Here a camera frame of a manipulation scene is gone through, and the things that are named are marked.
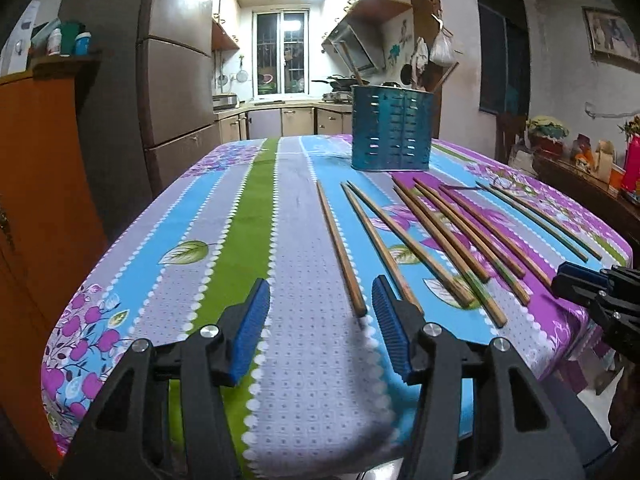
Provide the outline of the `black wok on stove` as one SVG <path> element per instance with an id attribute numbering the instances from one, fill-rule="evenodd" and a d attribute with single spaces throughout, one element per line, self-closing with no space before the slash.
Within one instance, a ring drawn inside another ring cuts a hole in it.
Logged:
<path id="1" fill-rule="evenodd" d="M 340 75 L 329 76 L 326 79 L 314 79 L 319 84 L 329 84 L 333 92 L 351 92 L 352 87 L 367 86 L 369 81 L 356 77 L 344 77 Z"/>

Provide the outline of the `dark wooden side table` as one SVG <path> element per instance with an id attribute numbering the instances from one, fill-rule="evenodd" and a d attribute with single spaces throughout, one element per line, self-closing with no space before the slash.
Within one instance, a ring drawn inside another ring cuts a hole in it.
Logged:
<path id="1" fill-rule="evenodd" d="M 608 192 L 608 185 L 586 174 L 568 162 L 535 154 L 533 170 L 538 179 L 584 206 L 603 220 L 630 245 L 634 258 L 639 258 L 639 207 Z"/>

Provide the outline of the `silver rice cooker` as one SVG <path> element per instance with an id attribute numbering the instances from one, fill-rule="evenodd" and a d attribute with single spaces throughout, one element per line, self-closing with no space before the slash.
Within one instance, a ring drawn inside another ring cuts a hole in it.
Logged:
<path id="1" fill-rule="evenodd" d="M 235 93 L 217 93 L 212 95 L 213 110 L 230 110 L 239 104 Z"/>

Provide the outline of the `blue lidded container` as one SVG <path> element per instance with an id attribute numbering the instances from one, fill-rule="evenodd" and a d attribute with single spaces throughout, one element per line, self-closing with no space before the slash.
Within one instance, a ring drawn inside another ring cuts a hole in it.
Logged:
<path id="1" fill-rule="evenodd" d="M 75 38 L 74 43 L 74 55 L 85 56 L 89 54 L 89 47 L 91 42 L 90 32 L 82 32 Z"/>

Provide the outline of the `red thermos bottle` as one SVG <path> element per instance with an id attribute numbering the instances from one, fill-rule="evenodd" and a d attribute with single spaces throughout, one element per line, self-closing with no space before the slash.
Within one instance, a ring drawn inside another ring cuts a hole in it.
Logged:
<path id="1" fill-rule="evenodd" d="M 636 192 L 640 174 L 640 136 L 634 134 L 627 146 L 622 189 L 628 193 Z"/>

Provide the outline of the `white hanging plastic bag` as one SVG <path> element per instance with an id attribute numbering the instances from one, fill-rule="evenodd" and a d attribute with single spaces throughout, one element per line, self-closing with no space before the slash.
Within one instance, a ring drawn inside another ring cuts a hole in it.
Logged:
<path id="1" fill-rule="evenodd" d="M 440 67 L 449 67 L 457 61 L 456 51 L 445 29 L 441 29 L 434 39 L 430 51 L 430 61 Z"/>

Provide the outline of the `framed wall picture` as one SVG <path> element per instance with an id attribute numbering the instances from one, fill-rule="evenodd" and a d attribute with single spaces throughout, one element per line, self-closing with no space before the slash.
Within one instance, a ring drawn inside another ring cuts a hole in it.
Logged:
<path id="1" fill-rule="evenodd" d="M 639 62 L 639 44 L 622 14 L 616 11 L 582 8 L 592 55 Z"/>

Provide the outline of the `bronze three-door refrigerator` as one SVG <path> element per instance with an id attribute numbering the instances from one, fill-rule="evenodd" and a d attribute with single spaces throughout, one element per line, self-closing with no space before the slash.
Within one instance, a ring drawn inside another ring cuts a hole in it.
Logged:
<path id="1" fill-rule="evenodd" d="M 100 61 L 78 128 L 108 238 L 216 145 L 213 2 L 62 0 Z"/>

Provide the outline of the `blue perforated utensil holder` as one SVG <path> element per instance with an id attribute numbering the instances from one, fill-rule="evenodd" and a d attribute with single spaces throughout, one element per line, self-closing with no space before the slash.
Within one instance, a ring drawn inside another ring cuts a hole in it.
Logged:
<path id="1" fill-rule="evenodd" d="M 433 102 L 428 92 L 385 86 L 352 88 L 352 168 L 427 170 Z"/>

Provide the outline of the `green box on cabinet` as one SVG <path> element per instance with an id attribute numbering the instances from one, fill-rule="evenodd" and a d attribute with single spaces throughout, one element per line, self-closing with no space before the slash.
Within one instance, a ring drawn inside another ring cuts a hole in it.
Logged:
<path id="1" fill-rule="evenodd" d="M 78 21 L 65 21 L 58 26 L 61 31 L 61 54 L 72 55 L 76 37 L 85 31 L 85 25 Z"/>

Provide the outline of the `orange wooden cabinet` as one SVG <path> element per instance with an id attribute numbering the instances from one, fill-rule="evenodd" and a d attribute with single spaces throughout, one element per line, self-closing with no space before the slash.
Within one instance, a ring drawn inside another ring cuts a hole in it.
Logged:
<path id="1" fill-rule="evenodd" d="M 99 66 L 47 56 L 1 81 L 1 407 L 47 471 L 61 456 L 42 407 L 41 359 L 107 246 L 76 110 Z"/>

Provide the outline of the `range hood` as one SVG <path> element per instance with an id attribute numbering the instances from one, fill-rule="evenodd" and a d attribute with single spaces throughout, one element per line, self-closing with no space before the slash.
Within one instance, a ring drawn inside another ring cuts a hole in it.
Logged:
<path id="1" fill-rule="evenodd" d="M 383 37 L 374 26 L 360 21 L 342 21 L 322 41 L 323 50 L 355 66 L 360 74 L 381 73 L 385 68 Z"/>

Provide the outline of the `kitchen window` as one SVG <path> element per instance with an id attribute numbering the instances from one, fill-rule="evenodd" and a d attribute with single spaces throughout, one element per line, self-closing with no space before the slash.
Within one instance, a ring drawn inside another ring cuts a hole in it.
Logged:
<path id="1" fill-rule="evenodd" d="M 309 11 L 284 9 L 253 14 L 254 96 L 308 93 Z"/>

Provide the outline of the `potted plant with flowers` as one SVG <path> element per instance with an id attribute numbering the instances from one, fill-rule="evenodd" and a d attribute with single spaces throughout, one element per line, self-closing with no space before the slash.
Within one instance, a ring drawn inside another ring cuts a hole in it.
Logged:
<path id="1" fill-rule="evenodd" d="M 560 158 L 570 129 L 551 116 L 535 116 L 526 122 L 527 139 L 534 152 Z"/>

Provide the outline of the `dark window with curtain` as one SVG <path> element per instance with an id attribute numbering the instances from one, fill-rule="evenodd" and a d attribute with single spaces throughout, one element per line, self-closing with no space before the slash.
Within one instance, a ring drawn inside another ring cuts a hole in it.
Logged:
<path id="1" fill-rule="evenodd" d="M 477 0 L 480 17 L 480 110 L 527 115 L 529 32 L 524 0 Z"/>

